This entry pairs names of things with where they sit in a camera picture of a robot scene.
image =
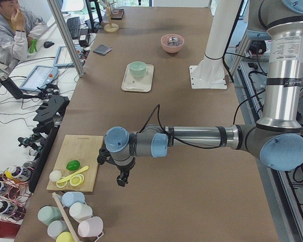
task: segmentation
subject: yellow knife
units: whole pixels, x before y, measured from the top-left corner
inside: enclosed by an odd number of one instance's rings
[[[83,168],[81,168],[81,169],[79,169],[78,171],[76,171],[76,172],[74,172],[74,173],[72,173],[72,174],[70,174],[70,175],[68,175],[68,176],[66,176],[66,177],[64,177],[64,178],[62,178],[62,179],[59,179],[56,183],[64,183],[64,182],[67,182],[69,179],[71,179],[72,178],[72,176],[74,176],[74,175],[76,175],[76,174],[78,174],[78,173],[82,173],[82,172],[84,172],[84,171],[86,171],[86,170],[89,170],[89,166],[88,165],[86,165],[86,166],[84,166]]]

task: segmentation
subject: green lime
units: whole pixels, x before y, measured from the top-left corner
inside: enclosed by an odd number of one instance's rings
[[[71,160],[67,163],[67,170],[77,170],[80,167],[81,163],[78,160]]]

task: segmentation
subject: pink bowl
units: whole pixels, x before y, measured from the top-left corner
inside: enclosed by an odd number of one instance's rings
[[[178,41],[181,42],[178,46],[174,45],[171,46],[168,44],[168,39],[170,37],[177,37]],[[168,53],[176,53],[179,52],[181,50],[181,48],[184,45],[184,38],[178,34],[166,34],[161,38],[161,44],[162,44],[162,48],[164,49],[164,51],[168,52]]]

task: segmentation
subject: green bowl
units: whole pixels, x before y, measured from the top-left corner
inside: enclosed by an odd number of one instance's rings
[[[130,74],[135,78],[142,78],[146,75],[147,65],[144,62],[132,62],[129,64]]]

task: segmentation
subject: red container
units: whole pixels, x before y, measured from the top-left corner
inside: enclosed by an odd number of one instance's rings
[[[0,238],[15,238],[20,224],[0,221]]]

